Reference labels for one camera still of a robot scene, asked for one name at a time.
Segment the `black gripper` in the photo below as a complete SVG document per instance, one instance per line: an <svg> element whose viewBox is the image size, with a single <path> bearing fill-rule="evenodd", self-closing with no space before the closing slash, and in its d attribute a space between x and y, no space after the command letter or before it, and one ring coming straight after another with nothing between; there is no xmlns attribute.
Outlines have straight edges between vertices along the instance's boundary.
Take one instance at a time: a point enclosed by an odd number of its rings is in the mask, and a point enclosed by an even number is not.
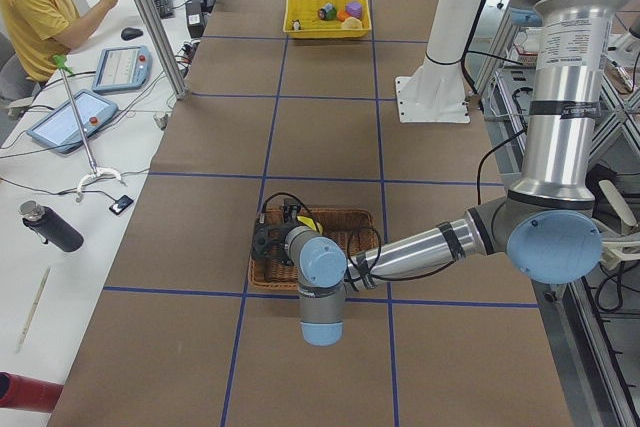
<svg viewBox="0 0 640 427"><path fill-rule="evenodd" d="M285 199L281 207L283 222L280 228L281 239L285 240L289 232L300 225L298 215L301 213L302 204L295 199Z"/></svg>

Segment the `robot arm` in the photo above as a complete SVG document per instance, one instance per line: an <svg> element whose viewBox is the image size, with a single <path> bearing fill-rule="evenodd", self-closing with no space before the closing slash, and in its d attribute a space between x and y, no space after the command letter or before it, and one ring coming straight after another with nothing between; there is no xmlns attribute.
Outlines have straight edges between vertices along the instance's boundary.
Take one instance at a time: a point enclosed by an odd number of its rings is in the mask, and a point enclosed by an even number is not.
<svg viewBox="0 0 640 427"><path fill-rule="evenodd" d="M297 269L307 343L340 340L348 290L429 276L475 254L503 252L524 275L556 285L598 263L603 240L585 179L611 21L629 0L512 1L542 23L520 177L459 220L353 258L307 226L291 230L284 247Z"/></svg>

